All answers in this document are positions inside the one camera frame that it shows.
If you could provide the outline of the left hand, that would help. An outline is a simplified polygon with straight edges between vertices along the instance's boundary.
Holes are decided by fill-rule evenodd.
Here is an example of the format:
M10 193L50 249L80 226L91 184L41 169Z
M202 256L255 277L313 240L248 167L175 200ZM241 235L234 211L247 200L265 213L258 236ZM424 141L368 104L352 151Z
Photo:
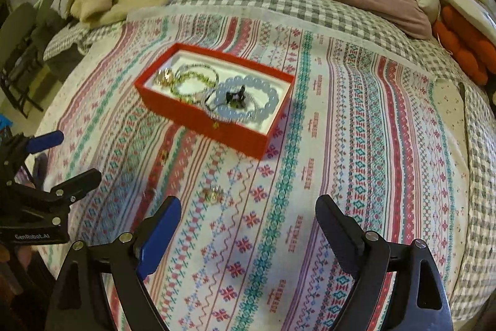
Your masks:
M6 245L0 245L1 275L7 274L8 265L13 262L26 272L33 256L33 248L29 245L13 246L8 248Z

